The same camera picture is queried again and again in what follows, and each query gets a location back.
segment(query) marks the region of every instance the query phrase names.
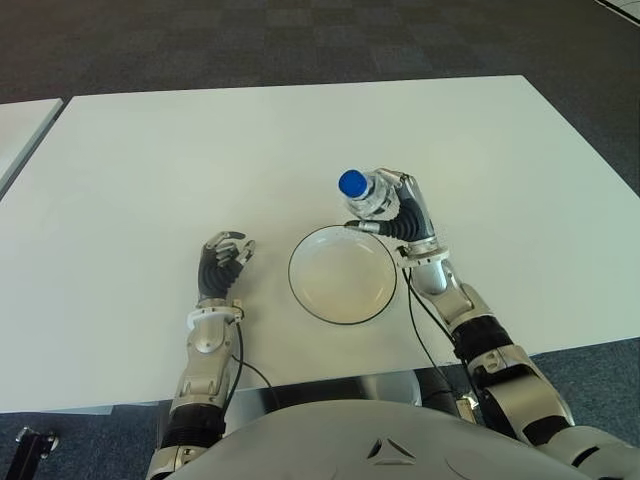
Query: gray carpet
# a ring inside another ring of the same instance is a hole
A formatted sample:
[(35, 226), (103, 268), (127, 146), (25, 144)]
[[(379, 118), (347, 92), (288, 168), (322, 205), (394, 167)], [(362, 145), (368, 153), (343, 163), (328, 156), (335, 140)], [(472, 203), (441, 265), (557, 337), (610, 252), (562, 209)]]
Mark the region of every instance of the gray carpet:
[(524, 74), (640, 192), (640, 30), (593, 0), (2, 0), (0, 103)]
[[(640, 30), (592, 0), (0, 0), (0, 65), (0, 103), (523, 74), (640, 193)], [(639, 350), (536, 360), (578, 422), (640, 444)], [(143, 478), (155, 416), (2, 415), (0, 474), (29, 423), (63, 438), (37, 478)]]

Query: bowl rim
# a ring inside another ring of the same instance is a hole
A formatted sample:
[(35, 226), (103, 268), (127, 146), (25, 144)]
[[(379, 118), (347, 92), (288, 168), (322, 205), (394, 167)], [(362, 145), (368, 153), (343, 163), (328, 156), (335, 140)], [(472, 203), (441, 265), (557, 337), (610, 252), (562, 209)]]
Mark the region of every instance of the bowl rim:
[(311, 310), (309, 310), (303, 303), (302, 301), (300, 301), (300, 299), (298, 298), (298, 296), (296, 295), (296, 291), (293, 288), (293, 283), (291, 282), (291, 263), (293, 260), (294, 255), (296, 254), (296, 252), (298, 251), (298, 248), (300, 247), (300, 245), (302, 245), (302, 243), (309, 238), (311, 235), (315, 235), (316, 233), (322, 231), (322, 230), (327, 230), (330, 228), (336, 228), (336, 227), (340, 227), (340, 228), (347, 228), (344, 225), (326, 225), (324, 227), (320, 227), (320, 228), (316, 228), (315, 230), (313, 230), (312, 232), (309, 232), (308, 234), (306, 234), (295, 246), (295, 248), (293, 249), (293, 251), (291, 252), (291, 255), (289, 255), (289, 264), (287, 267), (287, 280), (289, 281), (289, 290), (291, 290), (291, 293), (293, 293), (294, 298), (296, 299), (296, 301), (298, 302), (298, 305), (300, 305), (307, 313), (313, 315), (315, 318), (322, 320), (323, 322), (327, 322), (330, 323), (331, 325), (340, 325), (340, 326), (350, 326), (350, 325), (360, 325), (361, 323), (365, 323), (368, 322), (369, 320), (372, 320), (373, 318), (377, 317), (378, 315), (380, 315), (382, 312), (384, 312), (387, 307), (389, 306), (389, 304), (391, 303), (391, 300), (393, 300), (393, 297), (396, 294), (396, 289), (398, 288), (398, 269), (396, 268), (396, 263), (393, 260), (393, 255), (391, 255), (391, 252), (389, 251), (389, 249), (387, 248), (387, 246), (382, 243), (380, 241), (379, 238), (377, 238), (375, 235), (369, 233), (369, 232), (362, 232), (360, 230), (353, 230), (356, 231), (358, 233), (361, 233), (365, 236), (369, 236), (369, 238), (374, 239), (376, 242), (378, 242), (380, 244), (380, 246), (382, 246), (382, 248), (384, 249), (385, 252), (387, 252), (387, 255), (389, 257), (389, 260), (391, 261), (391, 265), (393, 266), (393, 289), (391, 290), (391, 295), (389, 295), (389, 299), (387, 300), (387, 302), (373, 315), (365, 318), (364, 320), (358, 320), (357, 322), (349, 322), (349, 323), (340, 323), (340, 322), (334, 322), (331, 320), (327, 320), (326, 318), (321, 317), (320, 315), (317, 315), (315, 313), (313, 313)]

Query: wire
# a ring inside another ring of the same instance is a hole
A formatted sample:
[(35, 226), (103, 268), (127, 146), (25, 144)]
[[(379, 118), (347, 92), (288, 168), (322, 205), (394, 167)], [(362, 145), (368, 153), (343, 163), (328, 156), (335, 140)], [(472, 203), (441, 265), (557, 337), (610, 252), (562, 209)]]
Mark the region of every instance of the wire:
[[(240, 363), (240, 359), (235, 355), (231, 355), (231, 358), (233, 358), (236, 362)], [(242, 362), (242, 363), (249, 370), (253, 370), (254, 372), (256, 372), (260, 376), (260, 378), (262, 378), (262, 381), (267, 384), (267, 388), (271, 392), (271, 396), (273, 397), (273, 401), (276, 405), (276, 410), (280, 410), (280, 401), (278, 400), (278, 395), (276, 394), (276, 390), (273, 388), (273, 385), (271, 385), (271, 382), (269, 381), (269, 379), (265, 377), (260, 370), (258, 370), (256, 367), (254, 367), (250, 363), (247, 363), (247, 362)]]
[(442, 323), (440, 323), (438, 321), (436, 316), (433, 313), (431, 313), (431, 310), (429, 310), (427, 308), (427, 306), (424, 304), (424, 302), (422, 301), (422, 299), (420, 298), (418, 293), (414, 290), (413, 285), (411, 285), (411, 274), (407, 275), (406, 269), (403, 268), (402, 269), (402, 276), (404, 277), (404, 281), (407, 283), (407, 288), (409, 288), (409, 297), (411, 297), (411, 295), (413, 295), (413, 298), (415, 298), (418, 301), (418, 303), (423, 308), (423, 310), (425, 312), (427, 312), (427, 314), (431, 317), (431, 320), (433, 320), (435, 322), (435, 324), (442, 331), (444, 336), (447, 337), (447, 339), (451, 342), (451, 345), (453, 345), (455, 347), (456, 344), (453, 341), (453, 337), (451, 337), (451, 334), (447, 331), (445, 326), (442, 325)]
[(413, 302), (411, 301), (411, 293), (412, 293), (413, 287), (411, 287), (410, 279), (407, 276), (407, 274), (404, 271), (404, 269), (402, 270), (402, 275), (404, 276), (404, 279), (407, 282), (407, 286), (409, 287), (409, 290), (407, 291), (407, 300), (409, 302), (409, 316), (411, 317), (411, 325), (413, 325), (413, 331), (416, 334), (416, 338), (418, 339), (418, 342), (420, 342), (420, 346), (422, 347), (422, 350), (424, 350), (424, 353), (427, 354), (427, 357), (429, 358), (429, 361), (433, 364), (433, 368), (436, 369), (438, 374), (442, 377), (442, 380), (444, 380), (444, 383), (446, 383), (447, 386), (449, 387), (449, 393), (453, 393), (453, 387), (451, 386), (451, 383), (449, 382), (449, 379), (445, 376), (444, 372), (440, 369), (440, 367), (438, 367), (436, 362), (433, 361), (433, 357), (431, 356), (431, 353), (429, 353), (429, 350), (427, 349), (427, 346), (422, 341), (422, 337), (420, 337), (420, 333), (418, 332), (418, 327), (416, 326), (416, 319), (413, 316)]
[[(411, 313), (411, 294), (413, 294), (414, 298), (418, 301), (420, 306), (424, 309), (425, 312), (427, 312), (427, 314), (436, 323), (436, 325), (438, 325), (440, 330), (442, 330), (442, 333), (444, 333), (444, 335), (447, 337), (447, 339), (449, 339), (449, 341), (451, 342), (451, 345), (453, 346), (453, 348), (455, 348), (456, 344), (455, 344), (455, 341), (453, 340), (453, 337), (451, 336), (451, 334), (447, 331), (447, 329), (444, 327), (444, 325), (442, 325), (442, 323), (440, 323), (438, 321), (436, 316), (433, 313), (431, 313), (431, 310), (429, 310), (427, 308), (427, 306), (424, 304), (422, 299), (420, 299), (420, 297), (418, 296), (418, 294), (414, 290), (413, 286), (411, 285), (411, 274), (407, 275), (406, 269), (403, 268), (402, 269), (402, 276), (404, 277), (405, 282), (407, 282), (407, 287), (409, 288), (409, 313)], [(423, 348), (425, 348), (424, 344), (422, 343), (422, 339), (420, 338), (420, 335), (418, 334), (418, 330), (416, 329), (415, 323), (413, 325), (413, 329), (416, 332), (416, 335), (418, 336), (418, 340), (420, 340), (420, 344), (422, 345)], [(469, 386), (471, 387), (471, 390), (473, 391), (473, 394), (476, 396), (476, 400), (480, 401), (480, 395), (478, 395), (478, 391), (476, 390), (476, 386), (473, 383), (473, 380), (471, 379), (471, 375), (469, 374), (469, 369), (467, 368), (468, 364), (463, 359), (461, 361), (462, 361), (462, 370), (464, 370), (464, 374), (467, 377), (467, 381), (469, 382)]]
[(231, 403), (231, 399), (233, 395), (236, 393), (236, 388), (238, 388), (238, 382), (240, 381), (240, 375), (242, 375), (242, 366), (244, 363), (244, 341), (242, 340), (242, 329), (240, 328), (240, 324), (236, 323), (236, 330), (238, 331), (238, 345), (240, 346), (240, 360), (238, 361), (238, 371), (236, 372), (236, 378), (233, 380), (233, 385), (231, 386), (231, 390), (229, 390), (229, 395), (227, 395), (226, 400), (222, 404), (222, 412), (221, 416), (224, 418), (224, 415), (227, 413), (229, 409), (229, 404)]

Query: white bowl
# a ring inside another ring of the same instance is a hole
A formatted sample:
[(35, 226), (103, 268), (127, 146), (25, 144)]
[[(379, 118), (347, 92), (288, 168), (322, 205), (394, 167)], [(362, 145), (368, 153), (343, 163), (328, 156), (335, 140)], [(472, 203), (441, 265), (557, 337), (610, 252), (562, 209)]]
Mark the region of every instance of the white bowl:
[(340, 325), (375, 317), (396, 290), (389, 250), (373, 235), (342, 226), (306, 236), (289, 260), (294, 296), (312, 315)]

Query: robotic arm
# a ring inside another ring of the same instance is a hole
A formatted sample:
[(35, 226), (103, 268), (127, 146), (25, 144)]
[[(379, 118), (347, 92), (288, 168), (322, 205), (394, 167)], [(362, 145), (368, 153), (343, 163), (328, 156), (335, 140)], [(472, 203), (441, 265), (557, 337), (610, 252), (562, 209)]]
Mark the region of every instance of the robotic arm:
[(238, 232), (221, 232), (202, 247), (199, 301), (187, 316), (189, 360), (147, 480), (165, 478), (195, 460), (225, 432), (224, 416), (233, 394), (233, 388), (229, 393), (228, 364), (236, 333), (241, 340), (239, 322), (244, 316), (240, 302), (229, 304), (227, 294), (255, 249), (251, 240), (238, 250), (234, 240), (244, 237)]
[(402, 266), (411, 270), (414, 294), (426, 299), (442, 319), (478, 392), (488, 426), (591, 478), (640, 478), (638, 449), (598, 429), (575, 426), (569, 407), (549, 380), (513, 343), (480, 295), (455, 275), (415, 178), (382, 168), (375, 173), (393, 186), (398, 215), (390, 221), (366, 219), (346, 226), (407, 242), (398, 250)]

